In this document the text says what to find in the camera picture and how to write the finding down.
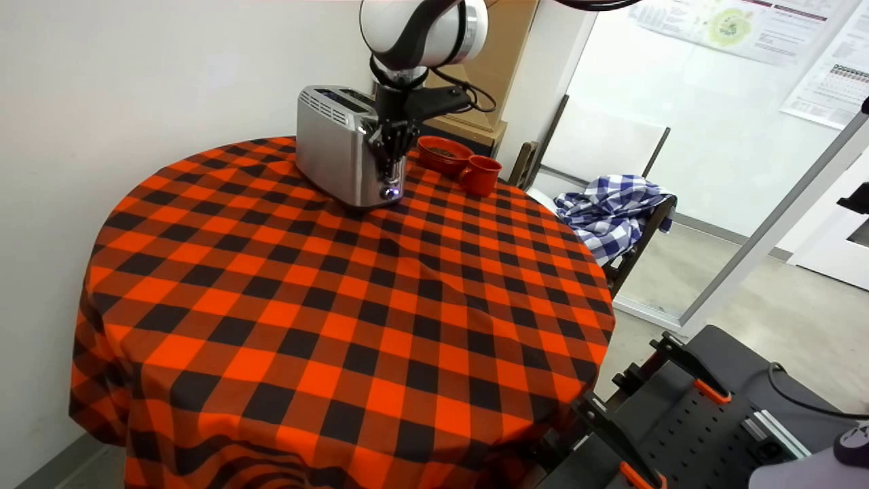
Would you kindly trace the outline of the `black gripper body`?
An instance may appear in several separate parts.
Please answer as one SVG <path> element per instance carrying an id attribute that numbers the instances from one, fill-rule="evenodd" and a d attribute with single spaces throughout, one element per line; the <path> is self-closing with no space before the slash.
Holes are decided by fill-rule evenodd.
<path id="1" fill-rule="evenodd" d="M 407 149 L 421 126 L 470 106 L 466 88 L 392 88 L 375 84 L 375 121 L 366 126 L 373 149 Z"/>

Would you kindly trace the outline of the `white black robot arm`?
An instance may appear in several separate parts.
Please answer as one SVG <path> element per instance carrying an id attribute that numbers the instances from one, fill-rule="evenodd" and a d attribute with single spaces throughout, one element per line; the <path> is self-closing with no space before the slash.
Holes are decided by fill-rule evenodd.
<path id="1" fill-rule="evenodd" d="M 377 178 L 415 144 L 421 126 L 455 111 L 482 111 L 482 88 L 444 75 L 482 54 L 489 35 L 486 0 L 361 0 L 360 34 L 371 50 L 377 122 L 366 148 Z"/>

